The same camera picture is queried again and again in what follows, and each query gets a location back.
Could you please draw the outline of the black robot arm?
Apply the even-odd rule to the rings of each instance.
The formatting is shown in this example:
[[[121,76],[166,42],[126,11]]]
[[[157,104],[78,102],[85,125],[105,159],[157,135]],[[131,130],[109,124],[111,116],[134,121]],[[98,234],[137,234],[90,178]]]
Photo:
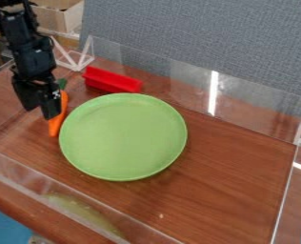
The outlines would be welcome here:
[[[13,85],[23,108],[42,108],[46,120],[62,112],[62,95],[53,71],[54,42],[38,31],[38,16],[29,0],[0,0],[0,35],[13,53]]]

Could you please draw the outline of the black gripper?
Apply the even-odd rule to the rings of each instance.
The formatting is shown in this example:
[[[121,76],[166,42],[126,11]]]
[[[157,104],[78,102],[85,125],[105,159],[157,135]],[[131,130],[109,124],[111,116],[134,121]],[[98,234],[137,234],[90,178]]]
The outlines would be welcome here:
[[[13,86],[22,107],[31,111],[38,106],[46,120],[62,112],[62,95],[53,74],[57,68],[54,43],[47,36],[17,37],[10,41],[15,65],[13,67]],[[42,81],[45,89],[39,91]]]

